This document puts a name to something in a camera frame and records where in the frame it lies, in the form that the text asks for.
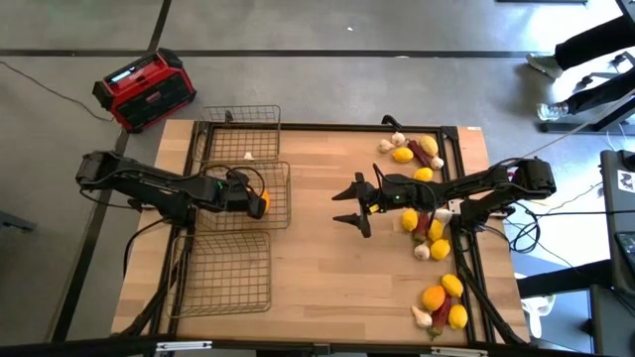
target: wooden table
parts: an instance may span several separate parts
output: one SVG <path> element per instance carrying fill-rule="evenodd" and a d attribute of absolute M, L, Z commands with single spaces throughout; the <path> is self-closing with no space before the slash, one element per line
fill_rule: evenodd
<path fill-rule="evenodd" d="M 192 121 L 168 121 L 155 166 L 182 174 Z M 479 128 L 458 128 L 466 174 L 488 167 Z M 401 211 L 370 217 L 373 236 L 363 239 L 333 215 L 358 210 L 356 201 L 330 198 L 347 188 L 355 172 L 374 181 L 371 165 L 384 173 L 410 176 L 415 164 L 400 165 L 376 151 L 386 133 L 282 131 L 280 160 L 291 165 L 292 223 L 270 231 L 272 304 L 266 312 L 182 318 L 183 338 L 308 341 L 364 344 L 430 344 L 417 329 L 410 306 L 421 291 L 454 272 L 453 258 L 420 262 L 401 228 Z M 139 226 L 158 219 L 144 212 Z M 500 221 L 488 223 L 502 229 Z M 156 291 L 170 227 L 157 226 L 137 238 L 121 290 L 112 331 L 127 327 Z M 516 333 L 528 340 L 508 245 L 490 233 L 478 235 L 490 299 Z M 472 295 L 472 306 L 478 303 Z M 476 336 L 483 339 L 478 308 Z M 162 318 L 165 331 L 167 318 Z M 465 333 L 446 328 L 436 344 L 464 345 Z"/>

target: wire mesh basket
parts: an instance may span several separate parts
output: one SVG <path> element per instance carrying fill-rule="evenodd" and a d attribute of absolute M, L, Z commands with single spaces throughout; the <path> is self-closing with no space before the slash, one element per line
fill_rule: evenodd
<path fill-rule="evenodd" d="M 263 188 L 269 194 L 269 211 L 260 219 L 247 216 L 245 212 L 217 212 L 212 213 L 200 209 L 196 214 L 196 231 L 236 231 L 236 230 L 267 230 L 287 228 L 291 223 L 291 177 L 290 167 L 285 162 L 245 162 L 214 163 L 201 169 L 211 177 L 224 179 L 227 168 L 237 170 L 249 177 L 249 185 L 260 194 Z M 262 179 L 251 170 L 240 169 L 248 167 L 257 171 Z"/>
<path fill-rule="evenodd" d="M 190 253 L 182 258 L 189 240 Z M 179 265 L 179 283 L 168 295 L 170 318 L 263 312 L 271 306 L 271 251 L 265 232 L 181 236 L 172 246 L 174 264 Z M 182 298 L 174 314 L 170 311 L 177 294 Z"/>
<path fill-rule="evenodd" d="M 231 162 L 246 155 L 257 161 L 278 160 L 280 107 L 278 105 L 209 106 L 201 109 L 197 132 L 213 130 L 209 155 L 197 148 L 194 160 Z"/>

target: white sneaker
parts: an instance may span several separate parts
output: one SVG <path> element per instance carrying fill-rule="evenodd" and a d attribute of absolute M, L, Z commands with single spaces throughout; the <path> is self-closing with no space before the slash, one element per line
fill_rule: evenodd
<path fill-rule="evenodd" d="M 536 105 L 536 113 L 542 121 L 558 120 L 569 114 L 569 106 L 566 102 Z"/>
<path fill-rule="evenodd" d="M 553 79 L 558 79 L 561 75 L 563 75 L 564 70 L 560 68 L 556 58 L 553 56 L 534 56 L 529 54 L 525 57 L 525 59 L 531 67 L 541 71 Z"/>

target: concrete floor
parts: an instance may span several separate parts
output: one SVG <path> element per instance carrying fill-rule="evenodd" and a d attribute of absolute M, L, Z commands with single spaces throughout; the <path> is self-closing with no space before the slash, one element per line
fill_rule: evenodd
<path fill-rule="evenodd" d="M 0 0 L 0 49 L 145 50 L 161 3 L 64 0 L 54 5 Z M 549 51 L 557 42 L 618 14 L 614 4 L 601 0 L 590 0 L 586 7 L 493 0 L 182 0 L 173 1 L 160 46 Z M 107 116 L 90 94 L 92 82 L 132 59 L 0 60 Z M 262 103 L 279 104 L 283 120 L 294 122 L 378 123 L 390 113 L 404 124 L 480 126 L 490 162 L 525 155 L 557 138 L 535 130 L 535 103 L 565 99 L 583 75 L 606 66 L 606 59 L 598 59 L 553 82 L 521 59 L 186 58 L 184 62 L 198 96 L 175 118 L 195 118 L 203 105 Z M 0 209 L 39 223 L 32 234 L 0 231 L 0 344 L 38 342 L 50 332 L 92 208 L 78 195 L 73 181 L 80 157 L 112 148 L 119 127 L 92 119 L 75 104 L 1 66 L 0 108 Z M 159 124 L 132 136 L 125 155 L 152 164 L 162 130 Z M 635 149 L 619 137 L 612 142 L 618 149 Z M 552 164 L 559 186 L 552 202 L 567 200 L 599 182 L 599 152 L 608 148 L 605 137 L 578 136 L 540 153 Z M 121 196 L 114 199 L 123 201 Z M 568 209 L 597 204 L 601 206 L 590 193 Z M 519 215 L 513 220 L 522 219 Z M 137 220 L 134 212 L 108 210 L 69 338 L 109 333 L 122 281 L 123 247 Z M 608 256 L 601 217 L 546 218 L 543 224 L 542 243 L 573 264 Z M 533 274 L 532 266 L 543 260 L 564 264 L 541 249 L 532 256 L 536 259 L 529 263 L 515 260 L 523 274 Z"/>

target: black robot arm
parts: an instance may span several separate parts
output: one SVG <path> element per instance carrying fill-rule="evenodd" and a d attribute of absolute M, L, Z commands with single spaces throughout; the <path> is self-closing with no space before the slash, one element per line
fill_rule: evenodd
<path fill-rule="evenodd" d="M 133 207 L 151 204 L 174 224 L 191 222 L 193 208 L 212 212 L 246 212 L 261 218 L 266 201 L 248 188 L 249 177 L 235 170 L 225 179 L 204 175 L 183 177 L 113 152 L 83 156 L 75 180 L 82 190 L 115 189 L 132 199 Z"/>
<path fill-rule="evenodd" d="M 460 226 L 473 228 L 484 224 L 492 212 L 513 212 L 509 205 L 519 199 L 542 199 L 556 191 L 550 165 L 537 158 L 515 159 L 507 165 L 503 162 L 486 171 L 441 183 L 423 182 L 399 174 L 384 176 L 377 165 L 373 165 L 373 169 L 380 179 L 378 188 L 364 181 L 362 173 L 356 173 L 350 187 L 332 198 L 359 201 L 360 214 L 333 219 L 356 226 L 365 238 L 371 235 L 368 215 L 373 213 L 405 207 L 428 212 L 451 199 L 465 198 L 460 205 Z M 467 198 L 485 191 L 491 192 L 480 199 Z"/>

